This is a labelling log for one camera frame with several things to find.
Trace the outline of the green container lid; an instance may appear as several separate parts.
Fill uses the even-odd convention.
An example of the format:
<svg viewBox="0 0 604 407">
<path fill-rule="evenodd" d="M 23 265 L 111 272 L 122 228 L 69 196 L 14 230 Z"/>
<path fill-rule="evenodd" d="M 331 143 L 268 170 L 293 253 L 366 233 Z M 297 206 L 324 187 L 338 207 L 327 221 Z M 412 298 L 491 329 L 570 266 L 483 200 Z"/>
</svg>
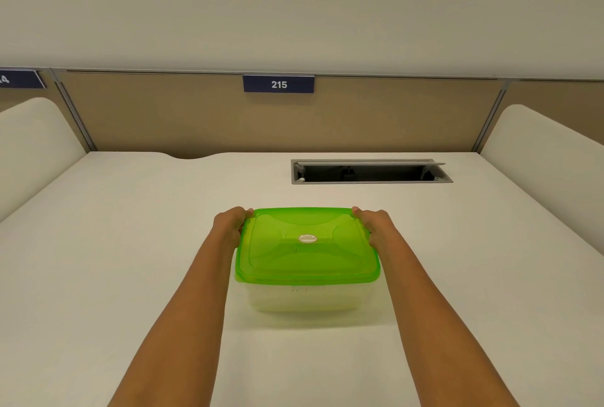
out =
<svg viewBox="0 0 604 407">
<path fill-rule="evenodd" d="M 318 241 L 300 243 L 301 234 Z M 377 280 L 381 265 L 351 209 L 279 207 L 257 209 L 245 221 L 234 272 L 252 284 L 349 284 Z"/>
</svg>

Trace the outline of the person's right forearm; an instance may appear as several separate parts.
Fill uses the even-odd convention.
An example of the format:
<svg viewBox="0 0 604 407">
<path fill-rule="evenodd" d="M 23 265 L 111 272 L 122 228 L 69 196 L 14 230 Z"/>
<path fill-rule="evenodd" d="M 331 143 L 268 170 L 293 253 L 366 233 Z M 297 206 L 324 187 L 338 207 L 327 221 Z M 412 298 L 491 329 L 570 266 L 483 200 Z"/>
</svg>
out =
<svg viewBox="0 0 604 407">
<path fill-rule="evenodd" d="M 399 235 L 377 249 L 421 407 L 520 407 Z"/>
</svg>

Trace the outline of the person's right hand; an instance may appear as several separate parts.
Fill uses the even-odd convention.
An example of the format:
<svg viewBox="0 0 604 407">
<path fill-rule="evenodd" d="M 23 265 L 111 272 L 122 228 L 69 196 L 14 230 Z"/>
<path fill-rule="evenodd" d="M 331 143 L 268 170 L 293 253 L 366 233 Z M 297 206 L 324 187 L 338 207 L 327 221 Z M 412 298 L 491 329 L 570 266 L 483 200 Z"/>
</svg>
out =
<svg viewBox="0 0 604 407">
<path fill-rule="evenodd" d="M 373 227 L 366 229 L 369 232 L 369 243 L 377 251 L 381 261 L 388 263 L 408 248 L 389 213 L 384 210 L 374 211 Z"/>
</svg>

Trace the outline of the grey partition post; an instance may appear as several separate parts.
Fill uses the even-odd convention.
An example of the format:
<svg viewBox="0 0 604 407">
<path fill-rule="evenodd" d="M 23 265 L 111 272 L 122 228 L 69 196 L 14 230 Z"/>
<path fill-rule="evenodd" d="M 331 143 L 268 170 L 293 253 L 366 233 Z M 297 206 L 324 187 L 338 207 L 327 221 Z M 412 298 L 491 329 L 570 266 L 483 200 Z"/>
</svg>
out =
<svg viewBox="0 0 604 407">
<path fill-rule="evenodd" d="M 495 101 L 494 101 L 489 113 L 487 114 L 487 118 L 483 124 L 483 127 L 481 128 L 479 135 L 472 147 L 472 150 L 471 150 L 472 152 L 479 152 L 483 139 L 485 138 L 485 136 L 487 134 L 487 130 L 489 129 L 490 124 L 492 123 L 493 118 L 494 118 L 496 112 L 498 111 L 498 108 L 502 102 L 502 99 L 504 98 L 504 96 L 507 92 L 507 89 L 509 88 L 511 83 L 514 81 L 515 81 L 514 78 L 500 79 L 500 82 L 501 82 L 500 90 L 495 98 Z"/>
<path fill-rule="evenodd" d="M 64 99 L 64 102 L 67 105 L 67 107 L 73 117 L 73 120 L 75 121 L 82 137 L 84 138 L 84 140 L 87 144 L 88 150 L 91 152 L 97 152 L 98 148 L 96 147 L 91 135 L 89 134 L 89 131 L 87 130 L 84 122 L 82 121 L 81 116 L 80 116 L 71 96 L 69 95 L 67 89 L 65 88 L 64 83 L 60 80 L 59 73 L 54 68 L 48 68 L 48 71 L 49 71 L 49 74 L 51 75 L 53 81 L 57 85 L 57 89 L 61 93 L 62 98 Z"/>
</svg>

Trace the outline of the blue desk number sign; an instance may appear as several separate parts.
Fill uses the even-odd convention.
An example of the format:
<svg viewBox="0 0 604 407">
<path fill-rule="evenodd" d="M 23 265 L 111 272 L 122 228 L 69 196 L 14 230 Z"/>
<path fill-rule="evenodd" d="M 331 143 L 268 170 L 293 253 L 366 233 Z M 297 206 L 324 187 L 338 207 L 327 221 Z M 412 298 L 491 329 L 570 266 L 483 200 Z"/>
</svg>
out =
<svg viewBox="0 0 604 407">
<path fill-rule="evenodd" d="M 315 76 L 243 75 L 246 93 L 300 93 L 312 94 Z"/>
<path fill-rule="evenodd" d="M 37 70 L 0 68 L 0 89 L 44 90 L 46 87 Z"/>
</svg>

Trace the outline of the person's left hand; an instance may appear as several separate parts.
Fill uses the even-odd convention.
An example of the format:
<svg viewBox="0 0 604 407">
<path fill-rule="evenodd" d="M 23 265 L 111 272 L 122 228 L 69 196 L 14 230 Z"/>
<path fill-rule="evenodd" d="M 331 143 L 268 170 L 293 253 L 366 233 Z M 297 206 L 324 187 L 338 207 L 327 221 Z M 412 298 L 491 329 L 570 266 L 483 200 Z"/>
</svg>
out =
<svg viewBox="0 0 604 407">
<path fill-rule="evenodd" d="M 238 207 L 241 206 L 232 207 L 217 214 L 210 231 L 216 243 L 228 253 L 233 253 L 240 245 L 241 231 L 244 224 L 238 225 Z"/>
</svg>

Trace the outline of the beige back partition panel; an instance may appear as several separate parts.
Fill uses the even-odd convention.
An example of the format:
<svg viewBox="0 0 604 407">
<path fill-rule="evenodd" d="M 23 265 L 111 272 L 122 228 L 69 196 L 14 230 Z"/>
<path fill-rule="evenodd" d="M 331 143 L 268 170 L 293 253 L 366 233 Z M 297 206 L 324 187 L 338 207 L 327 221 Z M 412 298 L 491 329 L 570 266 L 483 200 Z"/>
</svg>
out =
<svg viewBox="0 0 604 407">
<path fill-rule="evenodd" d="M 61 71 L 99 151 L 470 152 L 502 81 L 335 77 L 246 93 L 240 75 Z"/>
</svg>

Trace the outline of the clear plastic container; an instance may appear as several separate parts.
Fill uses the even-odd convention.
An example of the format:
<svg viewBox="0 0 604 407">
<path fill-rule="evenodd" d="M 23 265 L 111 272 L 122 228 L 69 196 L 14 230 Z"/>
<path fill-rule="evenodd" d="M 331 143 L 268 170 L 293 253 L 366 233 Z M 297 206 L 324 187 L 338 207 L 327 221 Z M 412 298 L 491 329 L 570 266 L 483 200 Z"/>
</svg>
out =
<svg viewBox="0 0 604 407">
<path fill-rule="evenodd" d="M 361 307 L 379 280 L 346 284 L 268 285 L 235 280 L 246 291 L 249 305 L 258 312 L 336 312 Z"/>
</svg>

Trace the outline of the person's left forearm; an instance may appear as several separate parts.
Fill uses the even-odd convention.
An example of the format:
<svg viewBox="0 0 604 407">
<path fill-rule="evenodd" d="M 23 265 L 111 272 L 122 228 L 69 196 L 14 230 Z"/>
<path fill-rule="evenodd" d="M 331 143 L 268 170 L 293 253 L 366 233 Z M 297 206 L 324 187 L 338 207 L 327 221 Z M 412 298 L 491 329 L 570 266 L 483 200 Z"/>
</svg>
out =
<svg viewBox="0 0 604 407">
<path fill-rule="evenodd" d="M 210 407 L 237 229 L 213 228 L 108 407 Z"/>
</svg>

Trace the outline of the white side divider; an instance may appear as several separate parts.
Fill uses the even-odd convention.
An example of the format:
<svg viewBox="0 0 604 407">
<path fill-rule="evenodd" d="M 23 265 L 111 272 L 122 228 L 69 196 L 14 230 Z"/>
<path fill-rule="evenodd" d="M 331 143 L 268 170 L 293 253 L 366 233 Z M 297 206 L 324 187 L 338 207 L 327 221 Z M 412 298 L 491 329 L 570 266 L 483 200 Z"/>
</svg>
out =
<svg viewBox="0 0 604 407">
<path fill-rule="evenodd" d="M 511 105 L 480 154 L 604 256 L 604 145 Z"/>
<path fill-rule="evenodd" d="M 0 112 L 0 222 L 85 155 L 49 99 L 32 98 Z"/>
</svg>

